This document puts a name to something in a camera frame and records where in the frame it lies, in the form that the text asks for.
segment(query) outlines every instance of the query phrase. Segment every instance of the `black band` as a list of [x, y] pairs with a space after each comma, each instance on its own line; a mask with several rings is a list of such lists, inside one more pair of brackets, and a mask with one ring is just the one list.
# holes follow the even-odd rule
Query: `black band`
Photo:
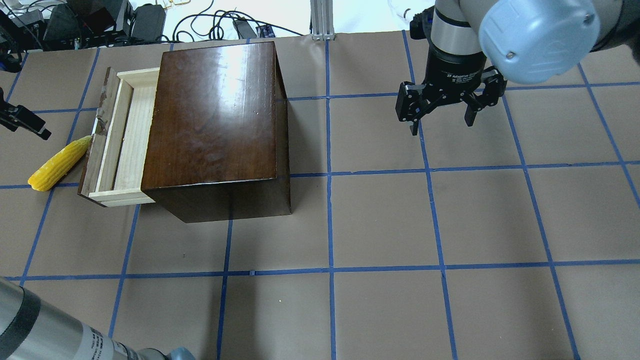
[[459, 28], [470, 28], [471, 27], [471, 25], [466, 21], [454, 20], [454, 19], [444, 15], [443, 13], [440, 12], [440, 10], [438, 10], [438, 8], [436, 8], [436, 15], [440, 19], [442, 19], [442, 21], [446, 22], [447, 24], [451, 24], [451, 25], [457, 26]]
[[22, 289], [24, 296], [20, 309], [9, 326], [0, 334], [0, 360], [7, 360], [29, 336], [40, 314], [40, 298], [27, 289]]

